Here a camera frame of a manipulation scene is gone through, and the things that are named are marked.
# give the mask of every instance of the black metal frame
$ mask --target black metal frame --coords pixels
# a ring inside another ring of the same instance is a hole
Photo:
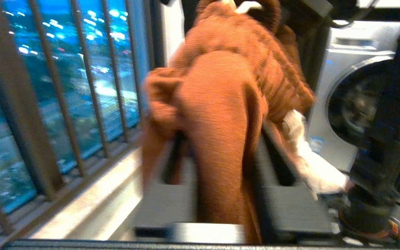
[[[34,182],[39,196],[33,201],[27,203],[21,209],[5,214],[0,205],[0,248],[8,241],[26,236],[43,223],[49,220],[57,211],[66,206],[73,198],[75,198],[83,189],[92,184],[92,182],[103,172],[115,164],[125,153],[136,148],[135,141],[138,138],[136,131],[129,130],[127,126],[126,111],[124,110],[124,100],[121,95],[120,78],[118,72],[118,63],[116,60],[116,52],[113,41],[108,36],[109,52],[111,63],[113,66],[116,93],[118,95],[119,111],[123,128],[123,136],[108,142],[105,130],[103,129],[103,117],[101,115],[100,106],[93,85],[93,77],[90,70],[90,55],[87,52],[87,46],[84,40],[84,32],[82,29],[82,17],[79,12],[79,5],[76,0],[70,0],[75,25],[79,35],[84,66],[86,67],[87,79],[91,90],[91,97],[95,109],[98,128],[102,142],[103,157],[97,157],[95,154],[88,160],[83,160],[81,149],[76,139],[76,130],[74,128],[71,115],[68,110],[68,104],[65,100],[64,89],[61,85],[60,72],[54,62],[51,45],[46,37],[46,31],[42,25],[43,18],[40,13],[37,1],[28,1],[32,9],[35,27],[38,31],[41,46],[46,58],[46,65],[52,79],[52,85],[56,92],[57,102],[63,115],[65,128],[72,147],[73,154],[76,159],[77,168],[69,173],[65,181],[60,173],[59,166],[53,153],[53,147],[49,142],[46,128],[43,124],[42,117],[38,108],[38,102],[32,85],[30,84],[29,74],[24,66],[23,59],[16,50],[16,45],[9,35],[9,23],[2,7],[0,6],[0,106],[3,109],[4,116],[13,133],[16,144],[19,148],[25,165]],[[107,1],[101,0],[103,5],[103,13],[105,16],[106,31],[110,33],[110,22],[108,14]],[[126,9],[129,10],[130,3],[125,0]],[[157,47],[152,44],[152,35],[155,30],[154,25],[149,23],[160,23],[151,13],[149,2],[143,0],[145,18],[152,19],[146,21],[146,32],[149,36],[149,66],[150,69],[155,67],[154,50],[160,48],[163,51],[162,43]],[[130,25],[133,13],[129,13],[128,24]],[[137,90],[137,101],[139,105],[140,119],[143,119],[142,100],[140,94],[140,80],[136,62],[138,56],[134,51],[135,34],[133,27],[130,29],[132,62],[134,64],[135,87]]]

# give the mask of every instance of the brown fabric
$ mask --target brown fabric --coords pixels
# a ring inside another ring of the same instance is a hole
[[[150,110],[144,186],[164,143],[184,131],[198,167],[198,221],[242,224],[248,244],[260,242],[248,176],[262,120],[284,143],[277,126],[286,113],[313,103],[294,33],[278,27],[279,2],[259,2],[265,9],[252,17],[201,0],[195,26],[169,67],[153,70],[144,84]]]

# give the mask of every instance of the washing machine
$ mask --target washing machine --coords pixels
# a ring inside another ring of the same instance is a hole
[[[307,140],[341,171],[351,169],[364,129],[373,121],[399,37],[399,22],[356,21],[330,30]]]

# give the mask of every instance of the metal railing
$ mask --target metal railing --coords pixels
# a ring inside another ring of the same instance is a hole
[[[35,91],[29,79],[29,73],[24,65],[21,56],[18,54],[16,44],[10,37],[9,22],[3,14],[0,5],[0,106],[8,122],[16,144],[24,160],[25,166],[32,178],[41,202],[30,209],[27,215],[7,215],[0,204],[0,247],[5,242],[23,237],[28,232],[44,223],[56,211],[65,206],[84,187],[104,172],[107,168],[118,161],[122,155],[135,147],[137,131],[131,131],[127,120],[120,76],[118,70],[118,59],[114,41],[111,35],[111,23],[108,16],[107,0],[100,0],[103,8],[103,19],[105,30],[108,34],[108,47],[110,63],[112,66],[114,85],[118,101],[119,116],[121,121],[122,134],[114,141],[108,141],[105,123],[103,122],[100,100],[95,91],[94,78],[91,70],[91,55],[88,52],[86,36],[84,34],[80,5],[77,0],[70,0],[72,14],[80,41],[82,58],[84,61],[85,74],[90,89],[90,97],[93,102],[95,118],[101,141],[102,154],[95,154],[95,157],[86,159],[82,156],[82,150],[78,143],[76,128],[73,123],[69,108],[66,103],[65,90],[63,89],[60,72],[54,61],[51,44],[48,41],[46,30],[43,26],[43,17],[36,0],[28,0],[35,28],[38,31],[44,58],[51,78],[51,84],[56,93],[59,111],[62,114],[66,134],[68,136],[72,153],[75,156],[77,175],[72,181],[64,178],[60,172],[59,164],[53,154],[54,150],[48,140],[47,130],[43,123],[38,107]],[[124,0],[125,9],[129,10],[130,0]],[[127,19],[130,28],[130,40],[132,51],[132,63],[134,65],[135,88],[137,90],[138,111],[140,120],[143,118],[143,106],[140,94],[140,79],[136,69],[136,58],[133,44],[133,25],[130,25],[130,18]],[[151,54],[154,48],[148,48]]]

